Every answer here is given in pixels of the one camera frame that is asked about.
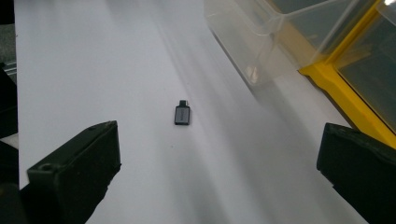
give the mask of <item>yellow frame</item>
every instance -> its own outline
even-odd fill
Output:
[[[361,130],[373,138],[396,148],[396,134],[382,121],[381,118],[354,92],[340,77],[334,67],[334,62],[342,55],[360,34],[370,27],[379,17],[376,6],[381,0],[376,0],[358,24],[334,52],[324,61],[311,64],[299,70],[305,76],[325,90],[341,107],[351,121]]]

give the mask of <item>usb flash drive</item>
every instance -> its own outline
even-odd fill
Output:
[[[187,101],[180,101],[176,107],[175,113],[175,124],[176,125],[189,125],[190,124],[190,107]]]

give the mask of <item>white table surface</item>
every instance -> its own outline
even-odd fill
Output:
[[[200,0],[16,0],[21,186],[83,129],[117,120],[121,170],[88,223],[365,223],[316,169],[347,125],[279,57],[250,90]],[[191,125],[175,126],[179,100]]]

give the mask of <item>transparent storage bin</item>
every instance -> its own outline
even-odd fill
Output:
[[[359,0],[205,0],[205,17],[249,85],[277,74],[282,50],[296,69],[322,57]]]
[[[377,6],[380,15],[337,60],[340,76],[396,133],[396,1]]]

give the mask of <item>clear plastic container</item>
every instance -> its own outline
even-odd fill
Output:
[[[341,77],[396,133],[396,1],[377,6],[381,16],[337,60]]]
[[[322,57],[359,0],[205,0],[214,35],[249,85],[276,76],[283,50],[300,68]]]

